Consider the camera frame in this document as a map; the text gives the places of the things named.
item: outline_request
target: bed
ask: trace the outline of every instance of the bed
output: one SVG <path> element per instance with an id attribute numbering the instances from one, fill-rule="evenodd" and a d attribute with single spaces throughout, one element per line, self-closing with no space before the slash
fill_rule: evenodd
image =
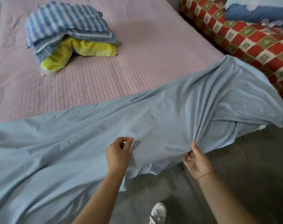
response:
<path id="1" fill-rule="evenodd" d="M 32 50 L 26 49 L 23 24 L 49 1 L 2 2 L 0 122 L 140 92 L 203 70 L 224 56 L 165 0 L 57 0 L 102 11 L 117 34 L 118 56 L 75 56 L 54 77 L 42 77 Z"/>
<path id="2" fill-rule="evenodd" d="M 182 0 L 180 14 L 225 53 L 262 71 L 283 98 L 283 29 L 225 20 L 225 0 Z"/>

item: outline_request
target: yellow cloth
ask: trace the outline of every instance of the yellow cloth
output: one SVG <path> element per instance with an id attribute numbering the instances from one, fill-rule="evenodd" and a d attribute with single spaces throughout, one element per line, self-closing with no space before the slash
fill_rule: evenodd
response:
<path id="1" fill-rule="evenodd" d="M 41 75 L 53 76 L 68 63 L 73 49 L 82 56 L 115 56 L 117 48 L 115 44 L 83 41 L 67 37 L 59 47 L 40 65 Z"/>

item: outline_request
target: concrete floor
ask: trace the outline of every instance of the concrete floor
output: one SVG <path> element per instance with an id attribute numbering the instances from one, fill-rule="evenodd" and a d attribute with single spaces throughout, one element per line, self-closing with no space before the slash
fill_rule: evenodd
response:
<path id="1" fill-rule="evenodd" d="M 260 223 L 283 223 L 283 128 L 267 126 L 208 153 L 216 173 Z M 140 175 L 119 194 L 111 224 L 149 223 L 164 201 L 167 223 L 216 223 L 198 184 L 184 165 L 158 176 Z"/>

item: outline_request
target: white sneaker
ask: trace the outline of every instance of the white sneaker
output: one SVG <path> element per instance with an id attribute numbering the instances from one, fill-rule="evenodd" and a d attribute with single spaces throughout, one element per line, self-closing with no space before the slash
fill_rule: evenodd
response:
<path id="1" fill-rule="evenodd" d="M 167 209 L 162 202 L 155 204 L 150 215 L 149 224 L 165 224 Z"/>

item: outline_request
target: left hand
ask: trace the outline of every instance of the left hand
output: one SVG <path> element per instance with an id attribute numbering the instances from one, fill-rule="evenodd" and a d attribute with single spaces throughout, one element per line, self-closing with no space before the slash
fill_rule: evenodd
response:
<path id="1" fill-rule="evenodd" d="M 106 152 L 108 173 L 118 174 L 122 177 L 125 176 L 129 163 L 129 150 L 132 142 L 133 138 L 118 137 L 110 144 Z"/>

